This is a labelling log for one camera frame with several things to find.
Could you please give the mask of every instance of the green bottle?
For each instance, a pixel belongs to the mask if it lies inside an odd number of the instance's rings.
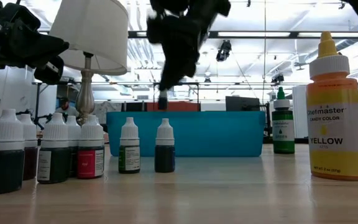
[[[273,103],[273,150],[278,154],[295,153],[295,133],[290,100],[285,99],[283,88],[278,88],[277,100]]]

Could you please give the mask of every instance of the table lamp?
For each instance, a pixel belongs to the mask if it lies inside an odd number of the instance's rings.
[[[128,13],[118,0],[62,0],[49,35],[70,43],[60,56],[80,70],[80,124],[94,110],[92,76],[127,73]]]

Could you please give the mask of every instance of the white lampshade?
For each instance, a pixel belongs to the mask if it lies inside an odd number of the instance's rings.
[[[49,34],[70,43],[60,55],[67,67],[84,69],[88,52],[94,73],[127,73],[128,12],[119,1],[62,0]]]

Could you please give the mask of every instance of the silver lamp base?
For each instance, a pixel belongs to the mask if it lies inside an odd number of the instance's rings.
[[[85,53],[85,69],[81,71],[81,89],[78,93],[75,108],[80,113],[79,124],[83,125],[88,119],[88,115],[94,110],[94,97],[92,92],[91,54]]]

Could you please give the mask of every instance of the computer monitor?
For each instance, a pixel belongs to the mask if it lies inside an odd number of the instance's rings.
[[[240,96],[227,96],[226,111],[260,111],[259,99]]]

